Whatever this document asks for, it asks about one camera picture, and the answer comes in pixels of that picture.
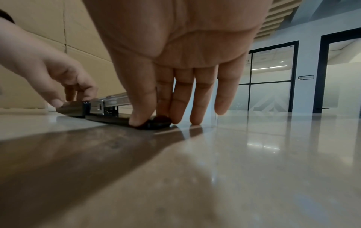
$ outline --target black door frame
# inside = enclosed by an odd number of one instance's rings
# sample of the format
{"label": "black door frame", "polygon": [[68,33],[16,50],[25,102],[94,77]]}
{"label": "black door frame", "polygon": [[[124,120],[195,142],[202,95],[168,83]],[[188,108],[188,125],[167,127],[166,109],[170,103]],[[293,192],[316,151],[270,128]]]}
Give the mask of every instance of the black door frame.
{"label": "black door frame", "polygon": [[361,38],[361,28],[321,36],[319,64],[317,68],[315,98],[313,112],[322,113],[323,95],[325,92],[328,50],[331,43]]}
{"label": "black door frame", "polygon": [[[268,51],[268,50],[277,49],[277,48],[281,48],[281,47],[287,47],[287,46],[294,46],[294,49],[293,49],[293,63],[292,63],[291,80],[275,81],[275,82],[251,83],[251,81],[252,81],[253,53],[261,52],[261,51]],[[259,48],[259,49],[254,49],[254,50],[250,50],[250,51],[249,51],[249,53],[251,54],[251,72],[250,72],[250,76],[249,76],[249,83],[238,84],[239,86],[240,86],[240,85],[249,85],[248,111],[249,111],[249,102],[250,102],[251,86],[252,86],[252,85],[256,85],[256,84],[269,84],[269,83],[280,83],[280,82],[291,82],[290,100],[289,100],[289,104],[288,104],[288,112],[292,112],[292,108],[293,108],[293,95],[294,95],[294,84],[295,84],[295,82],[296,82],[296,68],[297,68],[298,46],[299,46],[299,41],[293,41],[293,42],[288,42],[288,43],[284,43],[284,44],[278,44],[278,45],[274,45],[274,46],[269,46],[269,47],[264,47],[264,48]]]}

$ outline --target stapler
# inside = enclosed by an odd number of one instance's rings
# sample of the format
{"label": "stapler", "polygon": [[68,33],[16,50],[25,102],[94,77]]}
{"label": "stapler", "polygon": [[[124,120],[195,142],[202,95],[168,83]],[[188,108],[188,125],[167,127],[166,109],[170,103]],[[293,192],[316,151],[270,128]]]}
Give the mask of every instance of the stapler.
{"label": "stapler", "polygon": [[[118,107],[130,104],[127,93],[122,93],[89,101],[65,102],[62,107],[56,108],[56,111],[71,117],[130,127],[130,114],[122,114],[118,111]],[[136,128],[155,130],[169,127],[170,124],[171,119],[166,116],[152,116]]]}

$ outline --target doorway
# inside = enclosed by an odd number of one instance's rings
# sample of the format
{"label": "doorway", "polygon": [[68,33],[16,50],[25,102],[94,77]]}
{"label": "doorway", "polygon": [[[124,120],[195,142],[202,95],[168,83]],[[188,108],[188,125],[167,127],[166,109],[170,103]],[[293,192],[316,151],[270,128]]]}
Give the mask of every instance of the doorway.
{"label": "doorway", "polygon": [[250,51],[228,112],[292,112],[298,43]]}
{"label": "doorway", "polygon": [[321,37],[314,113],[361,117],[361,28]]}

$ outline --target hand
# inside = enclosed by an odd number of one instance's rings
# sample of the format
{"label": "hand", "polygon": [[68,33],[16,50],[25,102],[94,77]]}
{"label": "hand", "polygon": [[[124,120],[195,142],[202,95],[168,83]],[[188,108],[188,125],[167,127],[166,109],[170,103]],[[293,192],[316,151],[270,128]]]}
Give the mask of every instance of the hand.
{"label": "hand", "polygon": [[64,86],[67,101],[97,95],[96,83],[80,63],[2,18],[0,50],[0,64],[24,77],[54,107],[61,107],[63,101],[53,80]]}
{"label": "hand", "polygon": [[[218,75],[215,112],[236,93],[249,47],[272,0],[83,0],[134,107],[129,123],[156,109],[200,124]],[[173,80],[176,86],[173,92]]]}

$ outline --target marble floor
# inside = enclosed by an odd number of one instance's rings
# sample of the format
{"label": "marble floor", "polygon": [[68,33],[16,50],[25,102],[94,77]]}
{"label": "marble floor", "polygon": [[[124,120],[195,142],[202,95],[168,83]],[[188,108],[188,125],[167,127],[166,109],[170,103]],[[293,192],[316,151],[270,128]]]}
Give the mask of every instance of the marble floor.
{"label": "marble floor", "polygon": [[360,227],[361,121],[229,112],[161,131],[0,110],[0,227]]}

